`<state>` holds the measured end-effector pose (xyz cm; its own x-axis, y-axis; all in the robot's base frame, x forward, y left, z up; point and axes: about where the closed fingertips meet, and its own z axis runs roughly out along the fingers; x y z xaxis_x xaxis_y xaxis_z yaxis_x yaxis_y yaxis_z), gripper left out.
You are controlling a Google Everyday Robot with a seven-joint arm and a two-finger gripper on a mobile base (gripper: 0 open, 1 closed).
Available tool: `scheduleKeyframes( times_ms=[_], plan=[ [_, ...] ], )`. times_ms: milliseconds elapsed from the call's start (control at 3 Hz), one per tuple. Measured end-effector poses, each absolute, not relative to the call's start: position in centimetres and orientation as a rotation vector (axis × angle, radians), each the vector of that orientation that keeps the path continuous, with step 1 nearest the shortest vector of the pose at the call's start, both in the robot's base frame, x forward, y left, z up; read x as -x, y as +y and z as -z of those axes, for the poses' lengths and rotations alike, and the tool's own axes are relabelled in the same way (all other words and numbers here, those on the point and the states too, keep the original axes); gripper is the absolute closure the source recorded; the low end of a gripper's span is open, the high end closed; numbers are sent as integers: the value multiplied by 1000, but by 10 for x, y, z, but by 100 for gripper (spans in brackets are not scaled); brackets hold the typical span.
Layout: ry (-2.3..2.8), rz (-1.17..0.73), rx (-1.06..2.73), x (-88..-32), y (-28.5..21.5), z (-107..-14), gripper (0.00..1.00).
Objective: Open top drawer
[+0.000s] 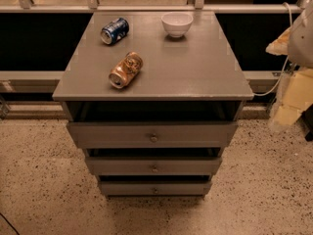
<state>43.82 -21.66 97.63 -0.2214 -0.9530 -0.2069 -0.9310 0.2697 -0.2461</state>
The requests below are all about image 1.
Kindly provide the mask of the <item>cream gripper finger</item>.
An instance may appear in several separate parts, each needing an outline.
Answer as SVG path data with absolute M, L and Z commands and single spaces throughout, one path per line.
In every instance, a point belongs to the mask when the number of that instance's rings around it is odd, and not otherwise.
M 266 47 L 265 51 L 276 56 L 287 55 L 290 33 L 291 29 L 287 28 L 276 40 Z
M 284 74 L 269 119 L 271 128 L 287 128 L 313 105 L 313 70 L 301 67 Z

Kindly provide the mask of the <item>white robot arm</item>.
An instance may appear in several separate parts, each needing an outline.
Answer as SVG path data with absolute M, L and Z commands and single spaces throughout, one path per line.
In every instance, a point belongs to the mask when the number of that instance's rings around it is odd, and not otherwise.
M 272 55 L 286 55 L 299 66 L 282 88 L 272 122 L 293 125 L 313 105 L 313 3 L 309 3 L 292 25 L 266 47 Z

